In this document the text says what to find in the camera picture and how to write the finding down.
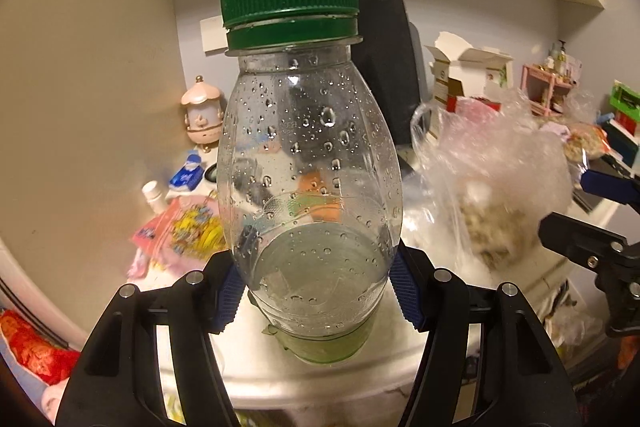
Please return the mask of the large clear trash bag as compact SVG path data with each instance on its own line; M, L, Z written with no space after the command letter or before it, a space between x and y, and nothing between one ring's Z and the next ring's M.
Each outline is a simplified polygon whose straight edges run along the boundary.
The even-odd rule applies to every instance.
M522 262L539 246L540 221L570 205L562 141L538 128L518 89L500 91L497 107L423 103L410 131L418 165L405 185L405 241L459 274Z

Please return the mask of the clear green-capped plastic bottle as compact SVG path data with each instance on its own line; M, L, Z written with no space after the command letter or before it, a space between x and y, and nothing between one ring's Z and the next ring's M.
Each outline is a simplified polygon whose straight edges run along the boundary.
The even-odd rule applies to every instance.
M298 340L366 339L400 242L401 175L352 61L359 0L220 0L239 75L217 192L248 297Z

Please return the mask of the snack bag orange clear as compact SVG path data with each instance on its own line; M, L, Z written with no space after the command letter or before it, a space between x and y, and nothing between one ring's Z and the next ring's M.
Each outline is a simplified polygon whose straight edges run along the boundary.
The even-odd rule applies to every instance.
M611 152L606 133L595 124L574 122L567 128L570 135L564 143L564 154L568 161L595 160Z

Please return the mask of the green tissue box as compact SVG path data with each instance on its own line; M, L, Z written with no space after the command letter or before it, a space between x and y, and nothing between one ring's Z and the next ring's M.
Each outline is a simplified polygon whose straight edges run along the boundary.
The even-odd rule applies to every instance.
M635 122L640 121L640 94L618 80L613 83L610 105Z

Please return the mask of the pink small rack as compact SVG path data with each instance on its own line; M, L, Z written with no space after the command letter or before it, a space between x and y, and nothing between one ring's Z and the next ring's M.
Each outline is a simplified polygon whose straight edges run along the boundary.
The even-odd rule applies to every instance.
M534 116L561 115L565 99L574 88L574 82L537 65L522 68L520 89L527 95Z

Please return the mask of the pink cartoon pouch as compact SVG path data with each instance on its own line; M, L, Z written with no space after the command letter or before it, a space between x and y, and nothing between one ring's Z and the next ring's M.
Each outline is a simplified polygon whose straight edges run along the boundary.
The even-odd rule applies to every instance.
M214 254L228 249L218 202L212 195L174 198L163 213L137 229L131 240L154 265L176 277L204 269Z

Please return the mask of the small white pill bottle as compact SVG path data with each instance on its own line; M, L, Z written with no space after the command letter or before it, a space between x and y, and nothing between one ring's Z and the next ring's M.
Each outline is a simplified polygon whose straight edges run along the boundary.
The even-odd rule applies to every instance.
M163 189L157 181L152 180L146 182L142 186L141 193L146 203L157 216L161 215L168 208Z

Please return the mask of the white torn cardboard box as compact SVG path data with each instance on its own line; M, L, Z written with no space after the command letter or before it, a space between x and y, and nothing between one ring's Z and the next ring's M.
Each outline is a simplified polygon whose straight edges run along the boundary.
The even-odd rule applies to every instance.
M449 31L430 46L433 98L454 111L459 98L474 98L499 109L503 91L512 87L513 57L494 48L477 48Z

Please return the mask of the black tablet on stand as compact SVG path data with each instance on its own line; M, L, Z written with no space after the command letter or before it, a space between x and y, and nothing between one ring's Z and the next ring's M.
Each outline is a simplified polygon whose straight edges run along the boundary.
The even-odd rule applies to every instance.
M404 0L359 0L362 41L352 60L380 106L397 146L411 144L410 120L431 98L418 28L410 22Z

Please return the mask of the white wall switch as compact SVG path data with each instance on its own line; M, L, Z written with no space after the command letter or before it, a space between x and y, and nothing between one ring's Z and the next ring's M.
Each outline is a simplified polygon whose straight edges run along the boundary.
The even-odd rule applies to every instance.
M221 15L200 20L202 49L205 54L228 49L227 31Z

